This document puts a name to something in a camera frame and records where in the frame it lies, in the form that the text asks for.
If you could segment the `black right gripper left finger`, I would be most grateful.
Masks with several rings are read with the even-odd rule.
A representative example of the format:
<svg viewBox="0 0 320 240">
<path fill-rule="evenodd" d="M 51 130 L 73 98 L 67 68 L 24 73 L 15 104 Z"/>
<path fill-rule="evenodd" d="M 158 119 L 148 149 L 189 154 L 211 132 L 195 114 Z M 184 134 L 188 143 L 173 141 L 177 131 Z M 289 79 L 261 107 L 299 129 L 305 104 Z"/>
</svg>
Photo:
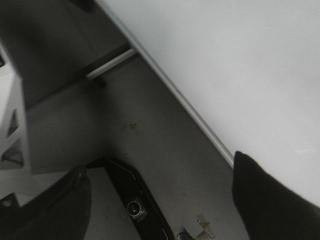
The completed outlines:
<svg viewBox="0 0 320 240">
<path fill-rule="evenodd" d="M 15 193 L 0 200 L 2 240 L 82 240 L 91 216 L 87 169 L 78 166 L 21 206 Z"/>
</svg>

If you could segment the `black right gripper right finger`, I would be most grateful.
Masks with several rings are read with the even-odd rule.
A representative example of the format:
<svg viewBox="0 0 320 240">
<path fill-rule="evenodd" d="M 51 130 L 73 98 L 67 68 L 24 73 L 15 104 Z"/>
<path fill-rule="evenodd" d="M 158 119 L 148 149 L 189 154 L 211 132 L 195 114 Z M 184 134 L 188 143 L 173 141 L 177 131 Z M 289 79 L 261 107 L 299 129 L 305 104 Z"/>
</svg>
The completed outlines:
<svg viewBox="0 0 320 240">
<path fill-rule="evenodd" d="M 234 155 L 232 197 L 251 240 L 320 238 L 320 208 L 240 151 Z"/>
</svg>

